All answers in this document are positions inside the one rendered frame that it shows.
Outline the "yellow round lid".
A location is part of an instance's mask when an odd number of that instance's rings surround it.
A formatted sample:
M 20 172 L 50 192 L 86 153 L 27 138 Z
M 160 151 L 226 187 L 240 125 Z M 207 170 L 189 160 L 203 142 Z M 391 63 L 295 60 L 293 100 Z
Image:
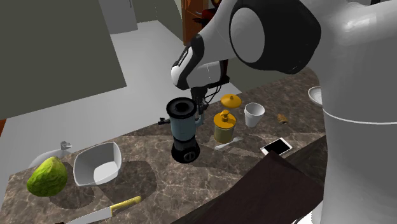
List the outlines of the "yellow round lid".
M 220 99 L 221 104 L 229 109 L 238 108 L 242 104 L 242 100 L 235 94 L 226 94 Z

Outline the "black and blue blender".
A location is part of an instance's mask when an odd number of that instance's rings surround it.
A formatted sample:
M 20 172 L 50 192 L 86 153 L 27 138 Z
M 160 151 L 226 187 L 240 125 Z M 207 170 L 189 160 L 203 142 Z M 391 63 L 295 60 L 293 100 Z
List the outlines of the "black and blue blender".
M 200 155 L 200 147 L 195 139 L 196 129 L 201 126 L 204 116 L 196 120 L 197 105 L 187 97 L 178 97 L 166 106 L 170 118 L 171 132 L 174 142 L 171 149 L 173 159 L 182 164 L 196 160 Z

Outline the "yellow jar with lid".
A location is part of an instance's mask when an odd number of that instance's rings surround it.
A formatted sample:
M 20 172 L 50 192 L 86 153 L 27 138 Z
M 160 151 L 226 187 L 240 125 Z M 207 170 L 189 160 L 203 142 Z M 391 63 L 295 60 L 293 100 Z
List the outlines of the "yellow jar with lid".
M 224 109 L 216 114 L 213 118 L 214 122 L 214 139 L 218 143 L 229 143 L 233 139 L 233 131 L 236 124 L 236 118 Z

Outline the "white spoon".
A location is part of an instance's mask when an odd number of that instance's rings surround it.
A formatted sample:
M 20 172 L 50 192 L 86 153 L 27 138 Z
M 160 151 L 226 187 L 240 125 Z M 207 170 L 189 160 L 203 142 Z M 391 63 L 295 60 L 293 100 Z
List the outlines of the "white spoon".
M 230 145 L 232 143 L 236 143 L 236 142 L 241 141 L 241 140 L 243 140 L 242 137 L 234 137 L 230 142 L 217 145 L 217 146 L 214 147 L 214 149 L 215 150 L 220 150 L 220 149 L 222 149 L 222 148 L 224 148 L 224 147 L 226 147 L 226 146 L 228 146 L 228 145 Z

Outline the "white cup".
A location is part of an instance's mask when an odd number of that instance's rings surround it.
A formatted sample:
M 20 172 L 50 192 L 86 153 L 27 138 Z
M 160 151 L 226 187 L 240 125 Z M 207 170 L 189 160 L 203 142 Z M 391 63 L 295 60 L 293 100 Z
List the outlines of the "white cup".
M 265 108 L 256 102 L 250 102 L 246 104 L 244 108 L 245 124 L 253 128 L 255 127 L 260 119 L 264 116 Z

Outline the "brown wooden cabinet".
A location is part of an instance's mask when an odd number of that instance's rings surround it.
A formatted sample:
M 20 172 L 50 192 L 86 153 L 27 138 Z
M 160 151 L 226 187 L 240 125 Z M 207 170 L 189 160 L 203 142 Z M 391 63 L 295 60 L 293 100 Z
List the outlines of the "brown wooden cabinet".
M 183 43 L 187 45 L 203 27 L 202 12 L 217 8 L 222 0 L 181 0 Z

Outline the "white smartphone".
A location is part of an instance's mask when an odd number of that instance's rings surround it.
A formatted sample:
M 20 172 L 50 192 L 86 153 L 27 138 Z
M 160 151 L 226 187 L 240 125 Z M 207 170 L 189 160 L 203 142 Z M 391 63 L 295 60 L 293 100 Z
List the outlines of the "white smartphone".
M 264 155 L 267 155 L 269 152 L 273 151 L 280 156 L 291 151 L 292 149 L 293 147 L 282 137 L 260 148 Z

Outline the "white round bowl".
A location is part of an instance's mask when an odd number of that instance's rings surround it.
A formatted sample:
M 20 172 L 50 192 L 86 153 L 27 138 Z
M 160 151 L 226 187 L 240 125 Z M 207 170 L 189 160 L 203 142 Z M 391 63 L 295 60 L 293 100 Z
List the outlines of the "white round bowl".
M 321 95 L 321 87 L 311 87 L 308 89 L 309 99 L 317 106 L 322 107 L 322 95 Z

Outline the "white square bowl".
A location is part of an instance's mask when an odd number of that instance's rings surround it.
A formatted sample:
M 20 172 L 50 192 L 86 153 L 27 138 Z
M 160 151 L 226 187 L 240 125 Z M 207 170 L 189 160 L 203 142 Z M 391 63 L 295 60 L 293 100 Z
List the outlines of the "white square bowl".
M 77 186 L 97 186 L 115 179 L 122 166 L 122 154 L 115 142 L 101 143 L 79 153 L 73 165 Z

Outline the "green cabbage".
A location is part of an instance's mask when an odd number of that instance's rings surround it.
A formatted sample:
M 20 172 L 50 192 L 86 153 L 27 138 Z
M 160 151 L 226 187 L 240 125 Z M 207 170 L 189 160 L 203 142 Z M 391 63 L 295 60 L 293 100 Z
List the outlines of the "green cabbage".
M 47 158 L 27 181 L 27 190 L 38 197 L 52 197 L 66 186 L 68 173 L 58 157 Z

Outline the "yellow-handled knife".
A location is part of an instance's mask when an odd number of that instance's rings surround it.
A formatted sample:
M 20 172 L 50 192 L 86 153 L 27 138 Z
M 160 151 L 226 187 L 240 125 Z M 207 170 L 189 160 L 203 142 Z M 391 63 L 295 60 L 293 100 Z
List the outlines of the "yellow-handled knife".
M 128 206 L 131 206 L 134 204 L 138 204 L 138 203 L 140 203 L 141 200 L 142 200 L 141 196 L 137 196 L 137 197 L 125 200 L 123 202 L 113 204 L 109 207 L 105 207 L 101 210 L 86 214 L 84 216 L 76 218 L 75 220 L 71 220 L 70 222 L 67 222 L 66 224 L 90 224 L 95 221 L 105 220 L 107 218 L 111 218 L 113 216 L 113 212 L 115 210 L 121 209 L 124 207 L 128 207 Z

